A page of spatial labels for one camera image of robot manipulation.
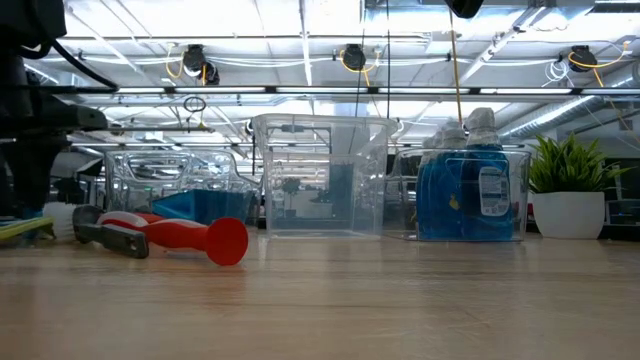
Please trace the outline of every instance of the potted plant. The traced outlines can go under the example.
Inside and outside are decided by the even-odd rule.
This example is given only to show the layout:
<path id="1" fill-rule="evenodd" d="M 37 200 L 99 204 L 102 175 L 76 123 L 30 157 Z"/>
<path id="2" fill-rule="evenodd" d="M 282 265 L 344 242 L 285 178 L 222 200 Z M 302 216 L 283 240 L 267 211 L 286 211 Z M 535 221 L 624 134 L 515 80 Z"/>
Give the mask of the potted plant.
<path id="1" fill-rule="evenodd" d="M 573 134 L 563 142 L 537 136 L 529 187 L 533 213 L 544 237 L 597 239 L 604 225 L 604 190 L 609 180 L 629 169 L 602 167 L 605 155 L 578 144 Z"/>
<path id="2" fill-rule="evenodd" d="M 284 212 L 284 216 L 287 218 L 296 216 L 296 210 L 293 209 L 293 197 L 296 196 L 298 190 L 300 190 L 300 179 L 286 178 L 282 182 L 282 191 L 289 194 L 289 210 L 285 210 Z"/>

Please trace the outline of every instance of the transparent storage container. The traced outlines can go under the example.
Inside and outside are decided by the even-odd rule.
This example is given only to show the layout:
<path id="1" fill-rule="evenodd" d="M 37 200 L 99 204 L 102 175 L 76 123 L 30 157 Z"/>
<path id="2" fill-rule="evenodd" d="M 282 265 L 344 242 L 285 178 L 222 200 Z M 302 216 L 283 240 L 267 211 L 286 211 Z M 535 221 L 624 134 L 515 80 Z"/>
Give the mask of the transparent storage container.
<path id="1" fill-rule="evenodd" d="M 259 185 L 238 175 L 225 151 L 112 151 L 106 156 L 108 211 L 153 213 L 205 225 L 247 220 Z"/>
<path id="2" fill-rule="evenodd" d="M 384 200 L 384 234 L 416 240 L 416 182 L 423 149 L 399 151 L 387 176 Z"/>
<path id="3" fill-rule="evenodd" d="M 387 141 L 378 118 L 261 115 L 253 128 L 264 159 L 271 237 L 379 238 Z"/>
<path id="4" fill-rule="evenodd" d="M 387 208 L 399 201 L 401 210 L 388 219 L 386 233 L 420 241 L 523 240 L 529 161 L 530 154 L 522 151 L 398 153 L 387 183 L 395 195 L 388 195 Z"/>

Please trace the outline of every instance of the ceiling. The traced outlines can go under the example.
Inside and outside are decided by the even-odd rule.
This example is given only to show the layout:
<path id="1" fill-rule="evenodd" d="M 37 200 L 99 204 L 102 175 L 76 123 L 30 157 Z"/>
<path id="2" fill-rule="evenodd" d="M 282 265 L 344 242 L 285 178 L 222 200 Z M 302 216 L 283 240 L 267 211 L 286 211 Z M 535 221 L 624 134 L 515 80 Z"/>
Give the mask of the ceiling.
<path id="1" fill-rule="evenodd" d="M 67 0 L 67 36 L 60 43 L 91 68 L 120 86 L 194 86 L 198 81 L 182 74 L 180 54 L 189 44 L 202 44 L 217 67 L 221 86 L 296 85 L 365 86 L 366 79 L 347 71 L 340 62 L 346 44 L 364 44 L 371 67 L 371 86 L 424 87 L 455 85 L 449 13 L 443 1 L 391 0 L 389 21 L 384 1 L 370 0 Z M 461 85 L 470 87 L 597 87 L 592 72 L 563 74 L 554 81 L 550 67 L 573 45 L 588 45 L 602 68 L 605 86 L 609 74 L 623 71 L 640 52 L 640 16 L 637 13 L 590 13 L 595 1 L 556 1 L 558 7 L 528 9 L 526 1 L 485 1 L 472 20 L 454 19 Z M 514 26 L 520 31 L 513 31 Z M 480 64 L 474 64 L 484 56 Z M 55 51 L 27 64 L 45 84 L 97 85 L 64 61 Z M 177 127 L 191 115 L 184 97 L 161 95 L 74 95 L 63 99 L 102 110 L 124 126 Z M 78 134 L 78 139 L 139 142 L 158 138 L 168 142 L 247 142 L 246 120 L 260 114 L 290 113 L 400 118 L 405 126 L 394 140 L 419 143 L 448 119 L 457 119 L 455 99 L 242 95 L 203 96 L 208 108 L 192 116 L 190 126 L 202 121 L 207 132 L 109 132 Z M 361 106 L 337 106 L 353 104 Z M 465 117 L 478 107 L 496 112 L 498 127 L 548 103 L 564 99 L 467 97 Z M 609 120 L 609 110 L 598 110 L 565 123 L 558 134 Z M 612 123 L 586 134 L 616 137 Z"/>

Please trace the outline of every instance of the scrub brush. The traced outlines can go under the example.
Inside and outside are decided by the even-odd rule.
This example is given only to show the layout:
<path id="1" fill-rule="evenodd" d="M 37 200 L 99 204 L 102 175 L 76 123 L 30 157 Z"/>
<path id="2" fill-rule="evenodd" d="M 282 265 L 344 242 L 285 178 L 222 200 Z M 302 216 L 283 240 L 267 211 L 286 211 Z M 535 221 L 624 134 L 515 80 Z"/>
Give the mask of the scrub brush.
<path id="1" fill-rule="evenodd" d="M 52 202 L 44 205 L 43 215 L 53 219 L 53 235 L 56 241 L 69 243 L 76 240 L 73 229 L 73 211 L 77 205 Z"/>

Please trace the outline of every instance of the green plant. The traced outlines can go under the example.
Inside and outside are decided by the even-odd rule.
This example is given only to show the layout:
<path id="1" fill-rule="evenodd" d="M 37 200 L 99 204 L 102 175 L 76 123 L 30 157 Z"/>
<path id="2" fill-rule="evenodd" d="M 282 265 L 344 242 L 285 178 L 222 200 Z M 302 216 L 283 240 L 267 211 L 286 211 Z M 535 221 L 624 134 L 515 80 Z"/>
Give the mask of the green plant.
<path id="1" fill-rule="evenodd" d="M 534 193 L 600 192 L 607 188 L 609 180 L 629 170 L 613 169 L 615 164 L 602 167 L 606 156 L 596 150 L 598 140 L 584 147 L 573 134 L 562 142 L 536 137 L 539 144 L 533 148 L 538 154 L 529 176 L 529 187 Z"/>
<path id="2" fill-rule="evenodd" d="M 293 197 L 296 196 L 300 190 L 300 179 L 286 178 L 282 182 L 282 191 L 289 194 L 289 209 L 293 207 Z"/>

